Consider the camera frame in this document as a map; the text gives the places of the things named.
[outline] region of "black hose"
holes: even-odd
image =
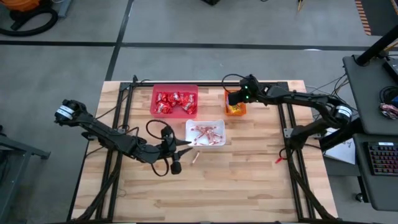
[[[31,29],[31,30],[25,30],[25,31],[12,31],[12,30],[6,30],[0,28],[0,34],[3,35],[8,35],[11,37],[28,37],[36,34],[41,34],[49,29],[51,29],[55,23],[58,21],[58,13],[52,9],[51,7],[43,7],[39,8],[36,10],[33,10],[31,12],[23,13],[23,15],[16,21],[17,25],[14,24],[13,27],[16,25],[18,28],[20,28],[22,25],[24,25],[27,21],[29,21],[31,18],[43,14],[43,13],[50,13],[51,14],[51,19],[41,27]]]

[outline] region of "computer keyboard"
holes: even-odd
[[[398,176],[398,142],[366,142],[372,175]]]

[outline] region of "red plastic container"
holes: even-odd
[[[197,85],[154,85],[154,89],[152,91],[152,101],[150,103],[150,113],[155,118],[196,118],[198,114],[198,110],[193,114],[188,114],[185,110],[182,109],[181,106],[174,106],[173,113],[170,114],[158,114],[155,113],[156,109],[156,95],[160,92],[187,92],[195,94],[195,102],[198,103],[198,86]]]

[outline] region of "small orange bin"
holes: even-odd
[[[242,108],[240,113],[232,113],[228,111],[227,100],[228,100],[228,92],[224,91],[224,106],[225,106],[224,112],[227,116],[243,116],[246,114],[246,105],[244,103],[238,103],[238,105]]]

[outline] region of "white paper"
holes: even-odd
[[[328,128],[327,131],[327,135],[329,135],[337,130],[334,128]],[[355,165],[355,144],[353,139],[351,138],[327,150],[325,156]]]

